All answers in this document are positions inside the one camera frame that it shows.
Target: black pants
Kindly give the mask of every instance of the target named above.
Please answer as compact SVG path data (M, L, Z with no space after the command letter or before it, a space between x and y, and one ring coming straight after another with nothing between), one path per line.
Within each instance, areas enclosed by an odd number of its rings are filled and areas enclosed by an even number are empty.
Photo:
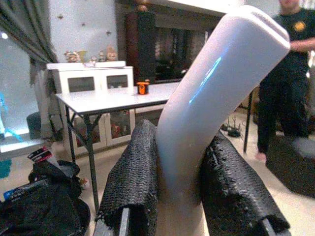
M302 75L266 78L259 89L258 150L266 153L269 138L276 133L276 119L280 118L284 135L308 136L306 94L308 80Z

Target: black ottoman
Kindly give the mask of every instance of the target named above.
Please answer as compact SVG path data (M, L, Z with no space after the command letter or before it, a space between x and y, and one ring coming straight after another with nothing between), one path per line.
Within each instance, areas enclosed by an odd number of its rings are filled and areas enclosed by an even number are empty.
M30 131L30 139L40 139L40 114L35 112L26 117L28 128Z
M267 168L291 191L315 198L315 142L274 136L267 152Z

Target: white curved pipe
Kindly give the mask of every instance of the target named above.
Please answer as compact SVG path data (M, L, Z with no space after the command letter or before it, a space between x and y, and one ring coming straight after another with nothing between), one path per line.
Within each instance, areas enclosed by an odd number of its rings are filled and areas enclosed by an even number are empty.
M287 32L254 7L221 19L159 119L157 235L202 234L197 180L204 150L289 49Z

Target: black mesh fabric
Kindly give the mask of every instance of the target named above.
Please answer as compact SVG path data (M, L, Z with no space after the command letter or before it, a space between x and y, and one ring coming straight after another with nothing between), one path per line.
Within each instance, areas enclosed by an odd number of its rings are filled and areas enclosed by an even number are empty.
M122 209L129 207L130 224L140 231L134 235L155 235L158 202L155 133L156 127L149 121L139 122L108 175L99 217L110 227L120 221Z
M260 177L223 134L218 133L206 149L200 177L210 235L266 235L260 224L265 218L278 236L291 235Z

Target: blue light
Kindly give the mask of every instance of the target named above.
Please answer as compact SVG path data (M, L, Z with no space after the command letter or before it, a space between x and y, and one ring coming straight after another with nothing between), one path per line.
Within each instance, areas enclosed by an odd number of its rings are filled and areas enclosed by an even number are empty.
M220 61L222 60L222 57L219 57L216 62L213 64L211 70L209 70L206 74L206 78L201 82L199 89L197 91L197 93L192 97L192 99L189 101L189 104L192 103L192 101L195 99L195 97L198 96L198 94L201 92L202 87L206 84L207 80L212 76L213 72L215 71L215 69L217 68L217 66L219 65Z

